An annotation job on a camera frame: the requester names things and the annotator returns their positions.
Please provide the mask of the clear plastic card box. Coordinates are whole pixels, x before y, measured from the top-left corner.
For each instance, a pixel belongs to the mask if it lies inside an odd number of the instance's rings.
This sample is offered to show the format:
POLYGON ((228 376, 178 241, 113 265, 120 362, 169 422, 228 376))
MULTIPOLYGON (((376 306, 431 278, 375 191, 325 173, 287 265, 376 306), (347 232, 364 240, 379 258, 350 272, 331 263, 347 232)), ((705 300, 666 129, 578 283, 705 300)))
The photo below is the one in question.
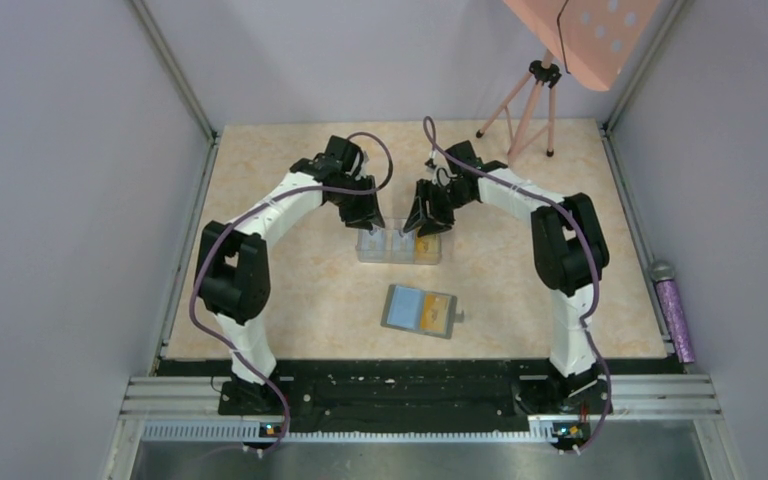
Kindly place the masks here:
POLYGON ((417 237, 401 229, 404 219, 386 218, 385 226, 359 230, 355 247, 361 263, 436 265, 442 260, 439 235, 417 237))

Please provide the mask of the grey card holder wallet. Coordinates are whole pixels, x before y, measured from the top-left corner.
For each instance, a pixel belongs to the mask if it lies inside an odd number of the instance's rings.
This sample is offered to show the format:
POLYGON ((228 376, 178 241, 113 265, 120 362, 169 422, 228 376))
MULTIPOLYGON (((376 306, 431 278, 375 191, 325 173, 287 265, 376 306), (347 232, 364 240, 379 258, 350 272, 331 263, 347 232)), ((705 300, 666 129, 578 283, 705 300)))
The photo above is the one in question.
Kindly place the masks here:
POLYGON ((405 285, 391 284, 388 287, 385 297, 380 325, 383 328, 398 330, 402 332, 435 338, 450 339, 453 335, 454 326, 458 323, 462 323, 464 319, 465 312, 458 306, 458 298, 454 295, 423 290, 405 285), (424 332, 420 329, 420 314, 424 296, 427 293, 449 295, 452 297, 451 307, 449 310, 448 331, 444 335, 432 334, 429 332, 424 332))

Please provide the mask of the yellow credit card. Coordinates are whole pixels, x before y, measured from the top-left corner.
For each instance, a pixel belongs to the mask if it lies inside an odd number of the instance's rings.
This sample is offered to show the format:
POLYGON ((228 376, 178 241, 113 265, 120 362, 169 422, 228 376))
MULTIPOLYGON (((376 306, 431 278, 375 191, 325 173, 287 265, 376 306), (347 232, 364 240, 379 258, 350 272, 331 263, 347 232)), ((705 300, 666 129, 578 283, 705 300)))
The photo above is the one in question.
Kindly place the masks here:
POLYGON ((424 296, 420 314, 420 329, 437 335, 444 335, 448 331, 449 310, 452 297, 436 293, 427 293, 424 296))

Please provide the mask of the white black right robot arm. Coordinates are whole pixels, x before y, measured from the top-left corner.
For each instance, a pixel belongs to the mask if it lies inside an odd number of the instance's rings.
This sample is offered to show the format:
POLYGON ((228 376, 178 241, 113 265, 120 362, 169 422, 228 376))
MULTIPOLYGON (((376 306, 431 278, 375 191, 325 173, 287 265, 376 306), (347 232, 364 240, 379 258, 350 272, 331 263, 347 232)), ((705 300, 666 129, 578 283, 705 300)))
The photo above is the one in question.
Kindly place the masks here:
POLYGON ((553 371, 546 397, 554 409, 574 411, 601 373, 589 326, 610 253, 592 199, 547 191, 501 161, 484 162, 469 141, 443 155, 446 179, 417 181, 404 231, 418 237, 447 232, 456 210, 473 202, 496 207, 529 227, 535 270, 552 298, 553 371))

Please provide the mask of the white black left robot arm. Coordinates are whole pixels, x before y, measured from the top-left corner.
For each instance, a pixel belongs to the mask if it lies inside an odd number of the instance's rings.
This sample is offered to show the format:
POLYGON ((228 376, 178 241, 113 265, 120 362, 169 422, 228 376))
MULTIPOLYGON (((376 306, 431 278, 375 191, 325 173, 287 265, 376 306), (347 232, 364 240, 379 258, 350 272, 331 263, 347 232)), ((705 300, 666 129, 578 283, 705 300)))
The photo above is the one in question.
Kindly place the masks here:
POLYGON ((323 152, 292 164, 245 213, 202 229, 190 320, 228 348, 233 377, 245 384, 243 401, 257 413, 274 410, 281 397, 280 386, 270 378, 277 360, 261 316, 271 293, 269 251, 327 203, 350 229, 384 227, 377 198, 382 187, 366 172, 367 161, 352 137, 332 136, 323 152))

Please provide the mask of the yellow card stack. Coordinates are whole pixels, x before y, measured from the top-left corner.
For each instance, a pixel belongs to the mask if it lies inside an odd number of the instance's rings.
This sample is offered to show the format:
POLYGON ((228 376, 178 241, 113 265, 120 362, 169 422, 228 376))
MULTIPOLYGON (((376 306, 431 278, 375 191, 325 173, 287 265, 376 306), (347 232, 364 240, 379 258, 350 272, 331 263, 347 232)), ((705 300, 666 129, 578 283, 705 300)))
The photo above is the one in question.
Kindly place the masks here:
POLYGON ((415 240, 414 259, 418 264, 438 264, 441 259, 441 240, 438 235, 418 237, 415 240))

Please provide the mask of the pink tripod stand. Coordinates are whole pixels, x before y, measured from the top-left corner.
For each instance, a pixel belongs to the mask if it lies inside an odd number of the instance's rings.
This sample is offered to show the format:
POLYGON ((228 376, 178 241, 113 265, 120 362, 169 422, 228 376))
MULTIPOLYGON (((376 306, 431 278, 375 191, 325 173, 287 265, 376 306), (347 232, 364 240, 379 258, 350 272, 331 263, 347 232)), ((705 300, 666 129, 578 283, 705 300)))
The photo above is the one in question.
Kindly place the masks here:
POLYGON ((527 73, 516 83, 503 101, 494 110, 490 118, 475 132, 475 137, 481 139, 489 128, 504 114, 509 135, 509 149, 507 156, 513 159, 522 153, 526 147, 534 143, 541 135, 546 136, 545 155, 552 158, 555 155, 556 136, 556 86, 562 78, 560 67, 555 63, 555 55, 550 49, 546 49, 540 59, 529 64, 527 73), (513 125, 510 104, 514 98, 527 85, 531 84, 531 90, 516 126, 513 125), (548 113, 545 124, 531 137, 526 137, 527 130, 534 118, 534 113, 542 94, 548 94, 548 113))

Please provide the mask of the purple glitter bottle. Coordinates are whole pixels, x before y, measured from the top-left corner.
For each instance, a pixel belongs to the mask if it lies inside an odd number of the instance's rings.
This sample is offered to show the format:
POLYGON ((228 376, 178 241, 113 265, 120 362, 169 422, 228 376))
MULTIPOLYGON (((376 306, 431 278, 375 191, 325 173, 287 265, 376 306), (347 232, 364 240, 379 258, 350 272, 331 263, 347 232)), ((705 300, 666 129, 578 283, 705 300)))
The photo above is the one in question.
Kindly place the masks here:
POLYGON ((696 355, 676 282, 675 269, 667 261, 656 260, 650 265, 649 274, 679 362, 695 363, 696 355))

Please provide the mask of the pink perforated panel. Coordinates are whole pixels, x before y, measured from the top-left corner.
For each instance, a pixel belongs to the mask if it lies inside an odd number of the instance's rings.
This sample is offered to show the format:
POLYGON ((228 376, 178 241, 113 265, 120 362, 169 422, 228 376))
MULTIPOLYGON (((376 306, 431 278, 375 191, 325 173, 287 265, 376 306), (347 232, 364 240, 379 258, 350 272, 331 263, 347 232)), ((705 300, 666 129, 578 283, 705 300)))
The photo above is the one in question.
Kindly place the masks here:
POLYGON ((613 87, 657 0, 505 0, 504 4, 586 89, 613 87))

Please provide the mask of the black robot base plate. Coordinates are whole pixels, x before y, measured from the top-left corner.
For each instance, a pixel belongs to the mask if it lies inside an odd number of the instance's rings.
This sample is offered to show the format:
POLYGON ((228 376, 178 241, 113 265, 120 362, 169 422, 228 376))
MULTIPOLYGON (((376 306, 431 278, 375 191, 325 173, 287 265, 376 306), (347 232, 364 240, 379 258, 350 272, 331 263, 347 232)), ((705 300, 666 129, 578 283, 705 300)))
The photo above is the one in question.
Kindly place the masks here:
POLYGON ((594 367, 564 379, 546 360, 281 360, 274 389, 230 376, 227 360, 163 361, 160 377, 205 375, 222 415, 289 412, 290 432, 490 433, 539 415, 595 421, 613 411, 594 367))

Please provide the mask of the aluminium frame rail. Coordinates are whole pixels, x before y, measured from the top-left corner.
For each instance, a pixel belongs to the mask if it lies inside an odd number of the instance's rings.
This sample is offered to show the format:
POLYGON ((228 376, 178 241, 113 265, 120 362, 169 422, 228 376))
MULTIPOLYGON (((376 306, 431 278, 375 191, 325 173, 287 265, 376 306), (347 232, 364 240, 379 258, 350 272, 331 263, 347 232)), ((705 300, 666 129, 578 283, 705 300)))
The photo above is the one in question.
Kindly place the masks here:
MULTIPOLYGON (((238 442, 264 448, 281 443, 557 443, 594 431, 602 415, 528 414, 521 395, 476 406, 339 407, 305 394, 287 432, 281 418, 219 412, 220 395, 207 377, 137 378, 127 388, 120 419, 140 421, 145 440, 238 442)), ((703 375, 621 375, 612 380, 606 421, 717 420, 721 416, 710 380, 703 375)))

